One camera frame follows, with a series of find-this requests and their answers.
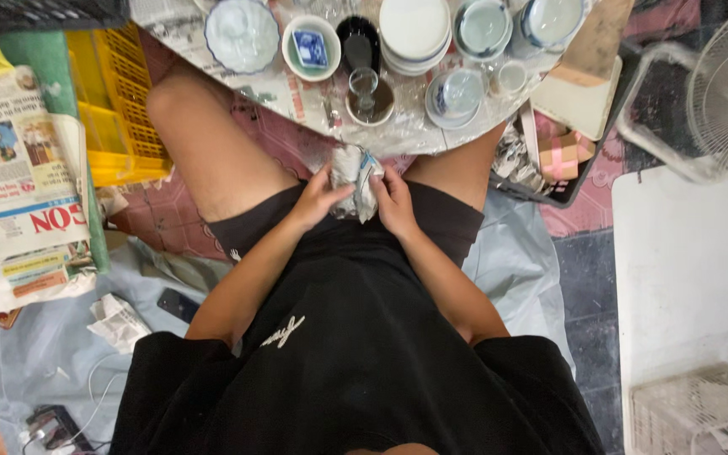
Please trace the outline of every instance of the white embroidered logo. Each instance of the white embroidered logo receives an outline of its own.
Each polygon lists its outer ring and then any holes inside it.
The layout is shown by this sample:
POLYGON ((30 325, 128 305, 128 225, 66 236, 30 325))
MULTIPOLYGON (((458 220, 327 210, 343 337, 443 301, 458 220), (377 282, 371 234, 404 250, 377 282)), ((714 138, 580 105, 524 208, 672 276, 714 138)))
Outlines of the white embroidered logo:
POLYGON ((274 335, 266 338, 266 340, 263 342, 263 344, 260 345, 260 347, 266 346, 268 344, 274 343, 277 340, 280 340, 279 343, 277 343, 277 348, 280 349, 282 345, 286 344, 286 340, 288 340, 288 337, 291 336, 291 332, 297 329, 297 327, 302 324, 302 321, 305 321, 305 316, 302 316, 299 318, 299 321, 294 322, 296 318, 294 316, 291 316, 291 319, 288 321, 288 326, 283 327, 282 329, 279 329, 278 331, 274 332, 274 335))

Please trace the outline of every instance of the white plastic basket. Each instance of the white plastic basket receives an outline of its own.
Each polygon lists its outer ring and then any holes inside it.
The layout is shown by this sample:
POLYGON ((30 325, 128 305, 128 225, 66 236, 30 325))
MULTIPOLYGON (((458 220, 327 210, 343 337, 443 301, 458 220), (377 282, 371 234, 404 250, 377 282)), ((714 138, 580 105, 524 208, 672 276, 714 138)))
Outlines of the white plastic basket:
POLYGON ((728 365, 635 387, 633 447, 648 455, 728 455, 728 365))

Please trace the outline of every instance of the person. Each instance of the person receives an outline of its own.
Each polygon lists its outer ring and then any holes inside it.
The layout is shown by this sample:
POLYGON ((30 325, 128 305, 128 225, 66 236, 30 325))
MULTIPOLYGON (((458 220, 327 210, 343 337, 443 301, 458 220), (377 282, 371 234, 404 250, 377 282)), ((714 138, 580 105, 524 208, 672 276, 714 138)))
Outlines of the person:
POLYGON ((184 338, 136 343, 112 453, 602 453, 555 343, 511 337, 460 270, 504 126, 403 177, 378 217, 329 209, 329 166, 298 181, 179 64, 147 110, 226 252, 240 261, 184 338))

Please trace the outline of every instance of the plastic tarp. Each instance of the plastic tarp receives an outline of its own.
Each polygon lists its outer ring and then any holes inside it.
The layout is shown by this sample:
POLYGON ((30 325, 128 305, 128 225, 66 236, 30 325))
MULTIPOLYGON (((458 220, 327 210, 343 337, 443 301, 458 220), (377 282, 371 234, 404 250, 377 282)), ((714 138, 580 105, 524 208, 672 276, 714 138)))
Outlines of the plastic tarp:
MULTIPOLYGON (((574 364, 566 344, 557 255, 535 205, 491 191, 486 218, 463 270, 491 298, 512 335, 551 338, 574 364)), ((89 307, 109 292, 134 305, 153 331, 184 335, 187 325, 156 306, 166 287, 200 302, 229 266, 224 262, 157 253, 135 238, 111 252, 112 271, 95 292, 28 305, 14 327, 0 330, 0 431, 8 452, 21 453, 24 420, 43 404, 60 404, 92 441, 108 441, 125 386, 130 356, 117 356, 86 329, 89 307), (91 378, 92 368, 102 360, 91 378), (96 402, 115 378, 97 412, 96 402)), ((27 455, 45 453, 30 444, 27 455)))

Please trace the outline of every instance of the black t-shirt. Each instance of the black t-shirt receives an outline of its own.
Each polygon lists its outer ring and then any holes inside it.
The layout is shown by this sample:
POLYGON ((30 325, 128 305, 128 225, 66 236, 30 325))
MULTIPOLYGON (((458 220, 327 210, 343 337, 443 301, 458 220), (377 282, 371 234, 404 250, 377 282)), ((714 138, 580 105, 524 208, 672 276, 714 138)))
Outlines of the black t-shirt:
POLYGON ((168 333, 136 344, 112 453, 602 453, 554 343, 471 348, 394 237, 314 246, 298 247, 239 357, 168 333))

